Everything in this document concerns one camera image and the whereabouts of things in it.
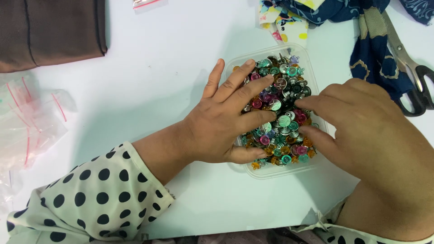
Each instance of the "brown fabric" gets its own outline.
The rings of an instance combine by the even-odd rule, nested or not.
[[[105,0],[0,1],[0,73],[106,52]]]

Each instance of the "clear plastic tray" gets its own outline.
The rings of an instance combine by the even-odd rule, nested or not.
[[[225,70],[223,72],[224,78],[227,79],[229,75],[232,73],[232,69],[235,66],[240,66],[244,62],[246,62],[248,59],[254,59],[255,61],[259,61],[262,59],[265,59],[266,57],[273,55],[279,57],[279,53],[281,53],[283,56],[288,56],[289,53],[291,55],[299,56],[299,65],[302,68],[305,68],[303,78],[307,80],[308,87],[310,87],[312,91],[312,95],[318,95],[318,86],[316,85],[315,76],[313,75],[312,66],[310,65],[309,56],[307,54],[306,49],[301,47],[300,45],[294,44],[294,43],[288,43],[283,46],[275,46],[263,50],[259,50],[257,52],[248,53],[245,55],[242,55],[238,58],[235,58],[227,63]],[[312,121],[314,123],[317,123],[319,125],[319,128],[322,131],[328,132],[326,122],[314,115],[312,113],[311,115]],[[237,141],[235,143],[236,145],[241,145],[241,138],[238,137]],[[295,163],[295,164],[288,164],[286,166],[276,166],[272,164],[267,164],[264,167],[261,167],[260,169],[253,170],[252,166],[249,164],[245,164],[244,168],[251,177],[256,179],[269,179],[274,177],[279,177],[283,175],[289,175],[294,174],[301,171],[311,170],[313,168],[316,168],[318,164],[321,162],[327,161],[327,159],[320,153],[318,153],[315,157],[310,158],[308,163]]]

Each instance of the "white table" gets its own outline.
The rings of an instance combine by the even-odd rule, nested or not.
[[[267,31],[255,28],[257,0],[171,0],[139,15],[130,3],[108,2],[106,57],[31,71],[43,88],[67,90],[79,112],[68,122],[69,132],[20,173],[23,188],[13,201],[15,210],[25,208],[32,189],[73,166],[183,119],[198,103],[218,58],[229,61],[276,45]],[[434,69],[434,26],[413,21],[398,0],[387,11],[410,56]],[[320,90],[351,77],[355,29],[356,20],[309,30],[308,52]],[[410,120],[434,144],[434,111]],[[147,232],[166,238],[314,223],[315,211],[328,211],[356,182],[332,164],[261,181],[238,165],[195,162],[167,185],[177,200]]]

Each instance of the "hand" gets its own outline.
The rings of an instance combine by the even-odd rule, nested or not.
[[[201,101],[180,122],[184,131],[182,145],[193,160],[244,164],[266,157],[260,148],[234,146],[237,136],[276,119],[272,111],[240,113],[254,96],[273,83],[273,76],[268,75],[239,88],[254,67],[254,60],[249,59],[218,87],[224,69],[223,59],[218,60]]]
[[[336,127],[336,139],[311,126],[299,129],[332,163],[394,204],[433,206],[434,149],[381,87],[350,79],[296,105]]]

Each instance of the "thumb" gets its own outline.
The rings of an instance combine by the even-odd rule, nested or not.
[[[331,135],[310,125],[301,126],[299,132],[311,139],[318,151],[330,162],[339,166],[339,163],[342,162],[342,153]]]
[[[245,148],[234,146],[232,150],[229,151],[227,156],[227,161],[236,164],[246,164],[253,162],[257,158],[266,158],[267,154],[263,149],[260,148]]]

